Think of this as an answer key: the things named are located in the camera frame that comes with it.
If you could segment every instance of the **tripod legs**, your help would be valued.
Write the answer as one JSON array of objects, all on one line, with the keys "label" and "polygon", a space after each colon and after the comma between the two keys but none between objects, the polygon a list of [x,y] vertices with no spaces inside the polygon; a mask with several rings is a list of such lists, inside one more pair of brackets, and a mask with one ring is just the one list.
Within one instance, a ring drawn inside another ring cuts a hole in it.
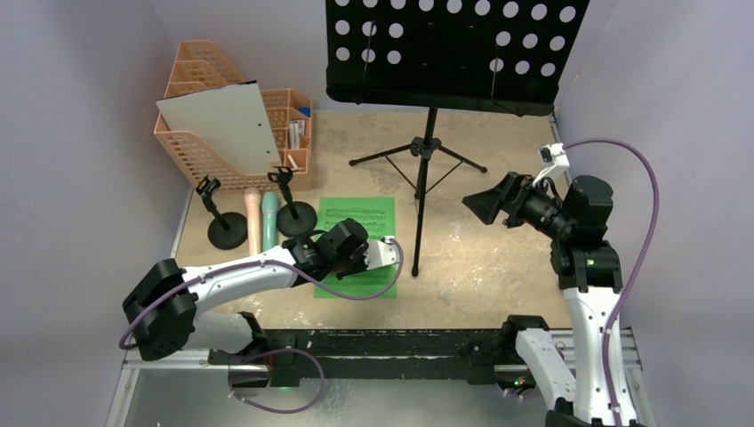
[{"label": "tripod legs", "polygon": [[394,154],[400,153],[401,151],[407,151],[409,149],[411,149],[411,144],[406,144],[400,147],[396,147],[394,149],[389,149],[387,151],[382,151],[377,154],[372,154],[371,156],[355,158],[353,160],[349,160],[349,166],[355,166],[355,165],[358,165],[359,163],[364,163],[370,160],[374,160],[375,158],[392,156]]},{"label": "tripod legs", "polygon": [[419,177],[416,179],[416,193],[414,198],[419,199],[419,212],[416,215],[416,244],[413,247],[413,267],[411,275],[419,276],[419,251],[421,249],[421,228],[424,226],[424,198],[427,196],[427,172],[429,171],[429,159],[423,158],[419,163]]},{"label": "tripod legs", "polygon": [[473,167],[474,169],[477,169],[481,173],[487,173],[487,168],[486,167],[478,165],[478,164],[472,162],[471,160],[468,160],[464,156],[456,153],[455,151],[453,151],[451,149],[447,149],[447,148],[443,147],[442,145],[439,146],[439,147],[437,147],[437,149],[439,149],[440,151],[446,153],[448,156],[450,156],[450,157],[458,160],[459,162],[465,163],[466,165],[469,165],[469,166]]}]

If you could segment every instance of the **round base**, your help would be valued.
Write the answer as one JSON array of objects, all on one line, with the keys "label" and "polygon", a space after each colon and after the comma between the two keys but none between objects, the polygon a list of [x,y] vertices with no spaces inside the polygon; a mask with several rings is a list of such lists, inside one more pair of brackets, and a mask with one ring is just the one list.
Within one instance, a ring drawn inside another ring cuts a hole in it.
[{"label": "round base", "polygon": [[220,216],[228,223],[230,229],[224,230],[220,222],[214,219],[207,230],[210,243],[223,251],[241,246],[246,241],[246,217],[238,212],[226,212]]},{"label": "round base", "polygon": [[312,231],[317,226],[317,211],[305,202],[293,202],[298,219],[291,214],[291,206],[285,205],[277,211],[277,229],[287,238],[295,238]]}]

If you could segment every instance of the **microphone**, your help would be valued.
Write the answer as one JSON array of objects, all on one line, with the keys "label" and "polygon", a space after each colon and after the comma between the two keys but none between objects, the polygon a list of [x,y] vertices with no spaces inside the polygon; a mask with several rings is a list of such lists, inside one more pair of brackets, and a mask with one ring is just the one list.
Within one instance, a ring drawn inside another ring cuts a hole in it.
[{"label": "microphone", "polygon": [[261,201],[261,210],[264,214],[264,245],[263,249],[268,251],[277,246],[277,210],[280,204],[277,200],[277,194],[274,191],[264,193]]},{"label": "microphone", "polygon": [[261,252],[261,195],[259,190],[255,187],[246,189],[244,202],[246,203],[246,228],[249,234],[249,255],[256,255]]}]

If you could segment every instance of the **pink microphone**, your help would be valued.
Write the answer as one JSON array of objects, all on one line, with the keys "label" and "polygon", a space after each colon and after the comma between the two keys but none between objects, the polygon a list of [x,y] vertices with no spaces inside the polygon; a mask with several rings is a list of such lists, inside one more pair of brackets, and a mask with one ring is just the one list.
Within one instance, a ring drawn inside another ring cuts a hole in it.
[{"label": "pink microphone", "polygon": [[249,231],[249,255],[261,252],[261,194],[255,187],[244,192],[246,203],[246,221]]}]

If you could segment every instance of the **teal microphone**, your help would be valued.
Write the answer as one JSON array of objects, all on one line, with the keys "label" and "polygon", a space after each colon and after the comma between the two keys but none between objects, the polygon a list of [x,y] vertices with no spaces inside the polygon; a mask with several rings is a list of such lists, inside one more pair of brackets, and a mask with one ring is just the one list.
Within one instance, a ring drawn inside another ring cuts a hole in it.
[{"label": "teal microphone", "polygon": [[264,193],[261,199],[261,212],[263,215],[262,222],[264,239],[262,240],[262,251],[268,251],[277,246],[277,210],[280,204],[277,201],[277,194],[274,191]]}]

